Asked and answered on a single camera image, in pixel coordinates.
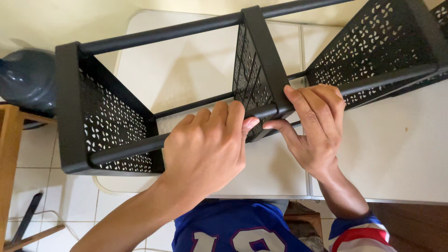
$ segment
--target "jersey sleeve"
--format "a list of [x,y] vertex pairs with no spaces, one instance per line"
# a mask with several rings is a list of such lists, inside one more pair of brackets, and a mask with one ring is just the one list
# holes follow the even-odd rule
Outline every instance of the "jersey sleeve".
[[330,252],[396,252],[389,233],[372,213],[356,220],[336,219],[329,237]]

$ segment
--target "white tile floor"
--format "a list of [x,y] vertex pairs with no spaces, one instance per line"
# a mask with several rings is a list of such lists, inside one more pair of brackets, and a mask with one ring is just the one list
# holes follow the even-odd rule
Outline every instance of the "white tile floor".
[[[112,196],[99,191],[90,176],[66,175],[62,172],[55,126],[23,132],[17,167],[9,217],[23,216],[33,196],[42,192],[43,197],[36,212],[56,211],[79,238],[113,209],[135,195],[130,193]],[[335,217],[325,202],[316,203],[313,200],[298,200],[298,202],[321,213],[323,235],[328,238]],[[14,236],[20,224],[19,220],[8,222],[7,240]],[[53,213],[35,215],[25,237],[56,224],[57,217]],[[174,222],[169,222],[142,241],[137,248],[171,251],[174,230]],[[25,250],[68,252],[75,243],[76,239],[68,229],[64,229],[26,246]]]

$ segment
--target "person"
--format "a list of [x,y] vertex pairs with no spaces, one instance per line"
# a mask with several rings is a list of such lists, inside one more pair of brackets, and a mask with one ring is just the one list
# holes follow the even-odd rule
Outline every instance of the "person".
[[[389,234],[338,166],[345,103],[336,87],[316,85],[284,93],[298,113],[305,135],[286,120],[264,123],[279,130],[300,166],[319,182],[337,219],[330,251],[395,251]],[[175,219],[175,252],[311,251],[288,229],[281,210],[257,200],[202,202],[227,185],[246,165],[245,140],[259,123],[244,120],[239,101],[216,103],[213,111],[187,115],[165,140],[166,171],[145,191],[96,224],[71,252],[130,252]]]

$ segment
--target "yellow wall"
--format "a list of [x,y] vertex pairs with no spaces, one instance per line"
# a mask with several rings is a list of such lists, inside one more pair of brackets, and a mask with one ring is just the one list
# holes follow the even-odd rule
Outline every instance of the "yellow wall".
[[[425,0],[429,8],[442,1]],[[54,51],[58,44],[122,35],[129,18],[142,9],[222,15],[282,2],[287,0],[0,0],[0,57],[21,48]],[[356,0],[276,20],[343,26],[366,2]],[[99,59],[112,70],[116,52]]]

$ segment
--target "hand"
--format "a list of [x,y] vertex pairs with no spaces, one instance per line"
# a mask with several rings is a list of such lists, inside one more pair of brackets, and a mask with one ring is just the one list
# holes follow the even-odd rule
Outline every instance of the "hand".
[[239,101],[220,101],[187,115],[165,140],[166,181],[199,200],[227,185],[246,166],[246,136],[260,121],[244,112]]
[[300,166],[319,180],[328,169],[337,168],[345,102],[337,87],[323,84],[297,90],[285,86],[284,93],[294,105],[305,135],[297,135],[286,120],[268,121],[263,128],[280,131]]

